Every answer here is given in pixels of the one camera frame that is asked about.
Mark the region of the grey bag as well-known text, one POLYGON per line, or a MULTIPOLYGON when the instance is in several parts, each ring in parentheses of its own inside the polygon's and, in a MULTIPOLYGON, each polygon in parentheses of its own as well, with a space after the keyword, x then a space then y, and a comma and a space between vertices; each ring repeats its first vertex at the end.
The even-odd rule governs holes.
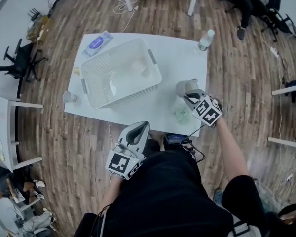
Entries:
POLYGON ((234 225, 227 237, 262 237, 258 227, 242 222, 235 215, 232 215, 232 217, 234 225))

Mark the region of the person's left forearm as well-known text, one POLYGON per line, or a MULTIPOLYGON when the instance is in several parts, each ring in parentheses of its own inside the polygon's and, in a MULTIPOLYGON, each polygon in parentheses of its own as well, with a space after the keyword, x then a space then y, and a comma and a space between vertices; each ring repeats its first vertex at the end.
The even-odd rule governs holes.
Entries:
POLYGON ((111 183, 103 196, 98 208, 98 212, 101 212, 106 206, 112 204, 116 200, 120 193, 120 188, 123 181, 124 179, 119 176, 112 176, 111 183))

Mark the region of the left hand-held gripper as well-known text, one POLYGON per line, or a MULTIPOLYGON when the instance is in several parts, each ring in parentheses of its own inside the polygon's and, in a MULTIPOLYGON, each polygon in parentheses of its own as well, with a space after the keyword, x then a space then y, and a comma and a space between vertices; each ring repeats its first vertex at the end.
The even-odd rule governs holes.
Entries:
POLYGON ((119 144, 109 151, 106 170, 129 180, 146 159, 143 150, 149 132, 150 123, 148 121, 137 122, 125 128, 118 139, 119 144))

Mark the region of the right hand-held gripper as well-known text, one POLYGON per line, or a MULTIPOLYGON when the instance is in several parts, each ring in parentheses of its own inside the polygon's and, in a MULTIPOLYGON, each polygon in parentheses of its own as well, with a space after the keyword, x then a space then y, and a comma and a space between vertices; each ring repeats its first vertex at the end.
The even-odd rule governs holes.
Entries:
POLYGON ((201 89, 188 91, 183 100, 193 111, 193 116, 207 126, 213 127, 218 118, 223 115, 220 101, 207 95, 201 89))

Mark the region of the clear plastic water bottle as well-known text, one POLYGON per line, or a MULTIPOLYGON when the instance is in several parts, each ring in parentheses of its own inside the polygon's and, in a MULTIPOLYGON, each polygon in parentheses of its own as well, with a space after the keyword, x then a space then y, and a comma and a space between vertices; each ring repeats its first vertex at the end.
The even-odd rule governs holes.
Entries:
POLYGON ((198 43, 198 49, 200 51, 206 51, 208 47, 211 45, 214 35, 215 35, 215 31, 212 29, 209 29, 207 33, 200 39, 198 43))

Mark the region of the white plastic basket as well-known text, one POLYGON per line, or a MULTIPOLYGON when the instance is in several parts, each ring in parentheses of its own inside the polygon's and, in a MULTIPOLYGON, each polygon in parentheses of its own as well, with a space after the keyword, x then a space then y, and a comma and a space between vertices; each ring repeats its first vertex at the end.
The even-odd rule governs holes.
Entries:
POLYGON ((111 108, 154 91, 162 82, 158 64, 143 39, 136 38, 101 52, 80 65, 81 83, 93 109, 111 108), (134 61, 146 65, 131 72, 134 61))

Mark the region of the black device with screen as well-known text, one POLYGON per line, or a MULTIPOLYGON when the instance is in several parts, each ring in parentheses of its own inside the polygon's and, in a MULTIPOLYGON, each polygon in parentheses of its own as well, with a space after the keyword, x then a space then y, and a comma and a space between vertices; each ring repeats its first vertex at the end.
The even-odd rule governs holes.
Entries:
POLYGON ((184 141, 188 136, 174 133, 166 133, 165 139, 169 145, 179 145, 181 141, 184 141))

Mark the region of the cardboard boxes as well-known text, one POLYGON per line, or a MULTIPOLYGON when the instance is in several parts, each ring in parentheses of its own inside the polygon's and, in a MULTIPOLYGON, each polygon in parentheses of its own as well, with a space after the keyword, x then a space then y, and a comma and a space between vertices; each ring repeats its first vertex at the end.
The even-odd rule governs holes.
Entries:
POLYGON ((28 27, 26 39, 32 43, 42 44, 52 26, 52 19, 47 15, 39 15, 28 27))

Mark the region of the black router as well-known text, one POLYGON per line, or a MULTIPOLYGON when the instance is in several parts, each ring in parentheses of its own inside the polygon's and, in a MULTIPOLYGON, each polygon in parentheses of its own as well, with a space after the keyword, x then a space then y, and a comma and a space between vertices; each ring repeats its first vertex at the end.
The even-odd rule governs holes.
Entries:
POLYGON ((31 8, 30 11, 27 13, 32 22, 34 22, 41 13, 36 10, 35 8, 31 8))

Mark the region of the person's black trousers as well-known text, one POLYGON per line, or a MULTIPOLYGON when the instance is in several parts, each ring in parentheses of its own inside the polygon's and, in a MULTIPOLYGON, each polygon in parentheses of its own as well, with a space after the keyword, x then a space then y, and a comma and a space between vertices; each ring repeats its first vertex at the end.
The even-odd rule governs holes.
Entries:
POLYGON ((148 139, 146 141, 143 153, 145 155, 154 154, 160 152, 160 144, 154 139, 148 139))

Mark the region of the person's black shirt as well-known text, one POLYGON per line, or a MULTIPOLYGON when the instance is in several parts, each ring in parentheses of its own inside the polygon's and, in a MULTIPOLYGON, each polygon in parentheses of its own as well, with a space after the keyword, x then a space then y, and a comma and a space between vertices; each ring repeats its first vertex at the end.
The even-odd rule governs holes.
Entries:
POLYGON ((74 237, 227 237, 235 215, 268 233, 266 216, 253 179, 233 178, 222 205, 207 195, 195 160, 187 152, 148 157, 121 184, 106 217, 84 215, 74 237))

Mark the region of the black cloth bundle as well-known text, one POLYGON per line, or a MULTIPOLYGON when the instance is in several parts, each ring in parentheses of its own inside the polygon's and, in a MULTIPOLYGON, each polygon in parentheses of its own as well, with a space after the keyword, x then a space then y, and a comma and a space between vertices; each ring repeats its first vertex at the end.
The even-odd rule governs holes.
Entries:
MULTIPOLYGON (((292 87, 292 86, 296 86, 296 80, 285 83, 285 88, 292 87)), ((291 100, 292 100, 292 103, 296 102, 296 91, 291 92, 291 100)))

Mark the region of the printed paper cup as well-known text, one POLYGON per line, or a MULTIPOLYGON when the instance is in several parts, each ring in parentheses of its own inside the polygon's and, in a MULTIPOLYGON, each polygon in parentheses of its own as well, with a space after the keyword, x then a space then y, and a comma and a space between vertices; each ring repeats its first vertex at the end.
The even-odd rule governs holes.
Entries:
POLYGON ((70 91, 66 91, 64 92, 62 99, 64 103, 75 103, 77 101, 77 95, 70 91))

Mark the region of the grey cloth bundle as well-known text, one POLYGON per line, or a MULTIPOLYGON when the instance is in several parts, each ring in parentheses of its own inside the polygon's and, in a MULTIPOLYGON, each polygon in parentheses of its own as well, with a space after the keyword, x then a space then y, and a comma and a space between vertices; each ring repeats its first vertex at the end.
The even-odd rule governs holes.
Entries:
POLYGON ((23 223, 21 227, 21 232, 23 237, 29 236, 30 234, 34 234, 36 230, 47 228, 52 222, 54 222, 55 218, 51 212, 45 211, 41 215, 37 215, 32 217, 23 223))

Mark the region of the wipes packet with purple label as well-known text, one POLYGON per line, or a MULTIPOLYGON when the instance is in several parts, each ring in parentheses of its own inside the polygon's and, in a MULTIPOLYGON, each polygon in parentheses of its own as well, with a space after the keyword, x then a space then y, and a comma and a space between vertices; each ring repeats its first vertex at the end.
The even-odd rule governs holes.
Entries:
POLYGON ((83 50, 82 54, 91 58, 98 54, 111 40, 113 40, 113 35, 104 31, 83 50))

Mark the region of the clear plastic bag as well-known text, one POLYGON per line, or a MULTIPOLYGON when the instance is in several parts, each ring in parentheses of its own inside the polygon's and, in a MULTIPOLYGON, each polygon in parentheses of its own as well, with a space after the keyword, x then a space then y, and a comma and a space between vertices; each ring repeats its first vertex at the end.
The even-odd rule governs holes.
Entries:
POLYGON ((285 207, 286 204, 283 203, 263 182, 258 179, 254 179, 254 183, 256 185, 265 212, 279 213, 285 207))

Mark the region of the person's right forearm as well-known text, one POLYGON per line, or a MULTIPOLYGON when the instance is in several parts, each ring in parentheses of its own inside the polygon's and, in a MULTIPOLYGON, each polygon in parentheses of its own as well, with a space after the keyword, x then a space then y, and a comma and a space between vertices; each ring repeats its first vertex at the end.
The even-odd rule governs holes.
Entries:
POLYGON ((227 180, 230 182, 237 176, 248 176, 249 172, 244 155, 222 116, 216 121, 216 129, 222 150, 222 160, 227 180))

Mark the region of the black office chair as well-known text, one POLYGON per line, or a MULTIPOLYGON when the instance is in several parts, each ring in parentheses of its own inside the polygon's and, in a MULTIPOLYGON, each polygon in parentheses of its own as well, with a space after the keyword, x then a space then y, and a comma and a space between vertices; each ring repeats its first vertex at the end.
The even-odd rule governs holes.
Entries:
POLYGON ((266 28, 263 28, 261 32, 263 33, 266 29, 270 29, 274 36, 274 43, 278 41, 278 30, 286 34, 290 34, 290 36, 295 34, 292 19, 287 14, 286 18, 280 14, 280 6, 281 0, 268 0, 266 4, 268 12, 265 16, 261 17, 261 20, 267 24, 266 28))
POLYGON ((42 52, 41 49, 37 49, 34 57, 31 57, 31 53, 34 47, 33 43, 27 44, 21 47, 22 39, 19 39, 16 50, 15 57, 12 57, 8 54, 9 47, 6 48, 3 59, 10 60, 13 64, 9 66, 0 66, 0 72, 5 72, 5 75, 10 75, 14 79, 25 78, 26 82, 29 82, 30 73, 33 73, 33 76, 36 81, 41 81, 37 77, 35 72, 35 67, 41 61, 48 61, 48 57, 42 57, 41 59, 36 59, 37 55, 42 52))

